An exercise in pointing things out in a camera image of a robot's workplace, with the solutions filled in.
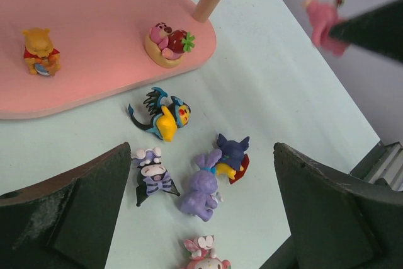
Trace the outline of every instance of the white table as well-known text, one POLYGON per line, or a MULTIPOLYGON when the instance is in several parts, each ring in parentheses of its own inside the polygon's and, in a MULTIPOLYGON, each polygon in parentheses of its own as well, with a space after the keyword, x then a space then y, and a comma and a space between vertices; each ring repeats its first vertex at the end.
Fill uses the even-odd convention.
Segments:
POLYGON ((210 222, 182 214, 178 198, 160 194, 135 205, 130 173, 107 269, 175 269, 181 239, 216 235, 219 258, 234 269, 258 269, 289 236, 273 165, 273 145, 285 142, 344 172, 379 141, 353 100, 282 0, 222 0, 212 16, 218 47, 196 72, 157 83, 192 109, 190 124, 167 143, 137 129, 129 103, 150 86, 51 117, 0 121, 0 194, 79 166, 122 142, 132 150, 161 146, 178 189, 196 170, 191 158, 208 152, 217 133, 251 136, 251 164, 229 185, 210 222))

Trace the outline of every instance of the pink platform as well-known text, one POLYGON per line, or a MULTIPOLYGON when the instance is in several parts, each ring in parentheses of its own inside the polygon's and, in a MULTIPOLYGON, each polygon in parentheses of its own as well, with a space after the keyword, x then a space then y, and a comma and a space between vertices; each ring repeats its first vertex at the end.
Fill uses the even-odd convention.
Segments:
POLYGON ((50 115, 200 67, 214 53, 210 22, 191 17, 190 0, 0 0, 0 119, 50 115), (164 21, 195 35, 174 69, 157 66, 143 41, 164 21), (21 31, 50 28, 60 51, 54 77, 30 75, 21 31))

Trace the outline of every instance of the purple rabbit figurine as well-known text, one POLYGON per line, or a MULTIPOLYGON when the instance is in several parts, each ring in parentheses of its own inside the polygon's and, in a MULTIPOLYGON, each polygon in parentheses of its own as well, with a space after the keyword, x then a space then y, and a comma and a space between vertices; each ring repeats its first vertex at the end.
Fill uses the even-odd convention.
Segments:
POLYGON ((205 222, 211 219, 213 209, 216 209, 218 205, 212 195, 219 188, 217 179, 212 172, 212 166, 215 165, 217 158, 219 159, 220 157, 221 151, 216 149, 207 158, 205 155, 195 158, 195 162, 200 170, 189 180, 191 191, 184 196, 180 211, 186 214, 197 215, 205 222))

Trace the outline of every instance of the yellow bear figurine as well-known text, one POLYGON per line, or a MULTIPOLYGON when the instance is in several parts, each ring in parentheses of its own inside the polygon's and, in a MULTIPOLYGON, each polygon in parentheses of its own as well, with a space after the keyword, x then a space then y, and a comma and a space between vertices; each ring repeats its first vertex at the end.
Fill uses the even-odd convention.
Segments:
POLYGON ((49 32, 48 28, 22 31, 25 37, 24 60, 30 74, 53 76, 60 69, 60 52, 54 48, 49 32))

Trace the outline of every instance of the wooden post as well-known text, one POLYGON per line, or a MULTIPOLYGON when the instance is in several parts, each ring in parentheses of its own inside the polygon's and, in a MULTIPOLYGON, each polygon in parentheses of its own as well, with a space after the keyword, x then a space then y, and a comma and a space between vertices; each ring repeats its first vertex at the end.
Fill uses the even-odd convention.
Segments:
POLYGON ((220 0, 199 0, 193 12, 193 18, 199 22, 206 22, 220 0))

